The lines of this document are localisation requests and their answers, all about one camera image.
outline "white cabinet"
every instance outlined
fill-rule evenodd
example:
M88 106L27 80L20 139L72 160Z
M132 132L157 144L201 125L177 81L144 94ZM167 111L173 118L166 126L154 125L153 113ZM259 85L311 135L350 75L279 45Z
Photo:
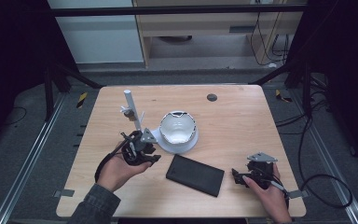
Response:
M48 0L51 8L132 7L131 0ZM57 17L77 64L143 63L134 16Z
M254 0L132 0L136 7L158 6L209 6L209 5L250 5ZM306 3L307 0L265 0L266 4ZM275 35L294 34L302 12L263 12L258 13L207 13L174 15L137 16L140 37L148 63L148 55L153 36L170 35L250 35L255 26L252 46L255 57L261 63L267 61L266 51L272 45ZM243 32L231 32L242 27Z

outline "gray carpet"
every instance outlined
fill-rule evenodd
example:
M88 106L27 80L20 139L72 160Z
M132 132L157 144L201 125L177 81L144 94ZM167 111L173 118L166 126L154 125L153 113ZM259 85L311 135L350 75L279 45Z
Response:
M151 63L162 62L159 61L158 57L155 59ZM141 71L87 73L85 75L104 85L243 84L254 81L270 71L268 68L256 68L256 66L239 68L219 65L213 69L194 69L191 66L185 67L185 69L174 67L180 67L180 62L186 63L186 60L172 59L172 66L165 64L160 69L149 68ZM42 223L40 220L48 220L50 222L63 221L55 213L59 200L52 195L55 190L62 189L65 184L76 155L77 145L81 141L80 133L84 132L84 125L88 122L98 95L98 90L93 90L72 78L69 79L73 88L70 93L65 94L62 112L58 116L58 120L43 147L37 164L12 212L10 219L13 223L25 223L25 220L28 220L28 223ZM284 76L279 76L272 83L269 83L269 85L279 85L283 80ZM84 91L89 95L83 107L77 109L77 100L79 95ZM287 103L276 99L274 89L264 88L264 91L273 118L276 121L288 119L301 113L296 103ZM283 90L287 94L297 91L300 90L290 92ZM315 95L314 99L315 102L313 104L316 104L323 99L323 96ZM12 114L7 119L7 123L15 123L2 127L0 132L0 204L5 199L16 174L27 158L28 152L42 128L46 109L43 86L37 86L20 94L16 99L15 106L25 108L26 115L22 119L24 110L21 108L13 109ZM304 125L305 121L302 119L294 124L278 129L282 133L282 143L298 184L303 182L299 176L297 163L300 135L288 133L301 133ZM351 155L349 145L337 122L326 111L326 107L321 107L313 112L312 125L315 125L323 137L324 143L329 148L329 152L341 173L344 174L358 202L358 158ZM321 155L315 148L315 143L312 141L310 133L307 132L302 147L301 164L305 177L326 173ZM311 187L329 202L339 203L330 180L315 180L311 183ZM307 206L307 214L297 220L301 223L351 223L344 209L331 208L313 196L306 198L304 201ZM264 218L252 218L250 222L266 223L266 220Z

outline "wooden table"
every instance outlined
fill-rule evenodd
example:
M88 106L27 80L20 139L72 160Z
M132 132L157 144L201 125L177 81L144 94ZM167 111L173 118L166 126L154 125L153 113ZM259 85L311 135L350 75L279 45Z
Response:
M94 184L101 159L122 141L121 132L135 130L120 112L127 105L123 91L131 90L138 114L145 112L143 128L156 129L173 110L191 114L200 132L198 143L183 154L225 171L217 198L165 178L173 154L155 145L161 155L145 173L130 179L116 192L122 200L115 217L265 217L261 203L250 189L234 183L231 168L247 173L248 155L259 151L278 159L281 181L288 190L298 189L284 152L264 92L252 85L116 86L102 88L77 152L57 214L69 217ZM214 93L217 101L207 95ZM302 199L290 201L292 217L306 213Z

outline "floor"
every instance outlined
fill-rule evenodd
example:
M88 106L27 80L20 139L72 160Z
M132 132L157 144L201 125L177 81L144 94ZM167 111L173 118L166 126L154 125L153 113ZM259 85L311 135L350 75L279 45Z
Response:
M282 49L282 40L276 49ZM263 77L280 66L282 57L275 56L276 62L259 65L253 57L248 37L233 36L193 36L189 41L182 37L155 38L147 68L120 67L115 72L95 73L88 71L86 77L104 85L161 85L161 84L246 84ZM289 119L302 114L301 86L287 90L282 82L285 74L274 78L263 86L273 118ZM46 130L44 89L36 86L21 93L7 125L0 132L0 208L9 214L9 223L62 223L55 208L59 198L56 190L63 189L66 177L72 166L82 133L87 125L98 90L93 90L77 80L71 79L72 89L61 94L55 91L60 113L54 123L47 128L47 139L38 139L41 130ZM277 99L276 90L283 98ZM79 95L88 93L82 108L76 108ZM346 209L332 208L314 195L304 199L308 213L296 221L300 223L358 223L358 158L349 151L350 146L339 128L334 116L329 112L329 103L322 94L313 96L312 124L304 135L306 124L300 119L291 125L278 127L283 146L295 173L298 185L303 183L299 173L302 168L306 177L314 174L330 174L348 184L354 201ZM35 142L40 150L34 152ZM301 149L301 161L297 155ZM24 172L22 166L31 160L31 170L26 173L22 185L16 176ZM323 199L332 203L346 202L349 193L341 185L330 179L318 178L311 181L312 189ZM5 199L14 202L2 207ZM267 223L261 218L251 218L250 223Z

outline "wire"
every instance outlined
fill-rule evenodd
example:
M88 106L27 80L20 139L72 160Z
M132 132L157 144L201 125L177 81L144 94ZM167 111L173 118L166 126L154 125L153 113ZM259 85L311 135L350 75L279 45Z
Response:
M259 173L262 173L263 175L266 175L268 178L275 180L278 184L280 184L283 188L283 183L281 182L280 178L278 178L275 174L270 175L269 173L265 172L264 170L261 170L255 166L248 165L248 168L250 170L257 170Z
M255 28L254 28L254 30L253 30L253 32L252 32L252 34L251 34L251 49L252 49L253 54L255 55L255 49L254 49L254 47L253 47L253 36L254 36L255 30L256 30L256 27L257 27L257 28L258 28L258 33L260 33L261 43L263 44L264 53L266 54L267 58L270 59L270 62L269 62L269 63L261 63L261 62L259 62L259 61L257 60L257 57L255 57L255 60L256 60L256 62L258 63L258 65L268 65L268 64L270 64L270 63L276 63L276 62L278 62L279 60L271 59L271 58L269 57L268 53L267 53L266 44L264 43L264 38L263 38L263 36L261 35L261 29L260 29L260 22L259 22L259 21L260 21L260 12L257 13L257 19L256 19L256 21L255 21ZM277 20L275 20L274 26L273 26L272 29L275 28L276 23L277 23Z
M289 35L285 35L284 47L283 47L283 49L280 49L280 50L275 49L275 45L277 43L278 37L279 37L279 35L275 35L275 38L274 38L274 41L273 41L272 47L271 47L271 52L273 55L281 57L281 59L280 59L281 64L284 65L286 63L287 54L289 53L289 46L290 46Z
M313 175L311 177L309 177L308 179L306 179L304 177L304 173L302 170L302 166L301 166L301 149L302 149L302 145L304 143L304 136L305 136L305 132L307 131L307 127L310 124L310 121L312 120L312 116L308 117L307 121L306 121L306 125L304 126L304 130L303 133L301 134L301 138L300 138L300 144L298 147L298 154L297 154L297 160L298 160L298 170L301 176L301 179L303 180L303 184L301 185L301 190L303 190L305 187L307 187L307 190L309 190L317 199L319 199L322 203L330 206L330 207L334 207L334 208L346 208L349 205L351 205L352 201L353 201L353 195L351 193L350 188L348 187L348 185L346 185L342 180L338 179L337 177L333 176L333 175L326 175L326 174L317 174L317 175ZM317 177L326 177L326 178L332 178L335 179L336 181L338 181L342 186L344 186L348 193L350 194L350 198L348 199L348 202L345 204L335 204L335 203L330 203L327 200L323 199L321 196L319 196L310 186L307 186L308 183L312 180L315 179Z
M119 155L119 154L125 155L125 154L131 154L131 153L130 153L130 152L123 152L123 151L121 151L121 152L116 152L113 156L116 156L116 155Z
M281 134L302 134L303 132L301 132L301 133L281 133Z
M15 121L9 122L9 123L4 123L4 125L12 125L12 124L18 123L18 122L20 122L22 119L24 119L25 116L27 115L27 109L25 109L25 108L22 107L22 106L15 106L15 107L13 107L13 109L22 109L22 110L24 111L24 114L22 115L21 118L15 120Z
M321 101L318 102L316 105L313 105L313 106L312 106L312 111L317 111L317 110L319 110L320 108L317 108L317 107L318 107L319 105L325 105L325 104L324 104L325 102L326 102L325 100L321 100ZM305 116L306 116L306 114L296 115L296 116L291 117L291 118L289 118L289 119L283 119L283 120L276 121L275 124L277 124L277 125L276 125L277 128L283 127L283 126L292 124L292 123L294 123L294 122L296 122L296 121L298 121L298 120L304 118Z
M315 92L313 92L313 93L310 95L310 97L312 97L312 96L314 96L314 95L316 95L316 94L322 94L322 95L325 96L325 91L315 91Z
M278 133L278 134L283 134L283 135L298 135L298 134L302 134L302 133Z
M113 150L113 151L110 153L111 157L116 156L116 155L118 154L117 152L118 152L122 147L124 147L124 145L126 145L128 142L129 142L128 139L125 139L124 141L122 141L122 142L115 148L115 150Z
M321 108L323 108L324 106L327 106L328 103L326 100L322 100L321 102L319 102L319 104L317 104L316 106L314 106L312 108L312 111L319 111Z

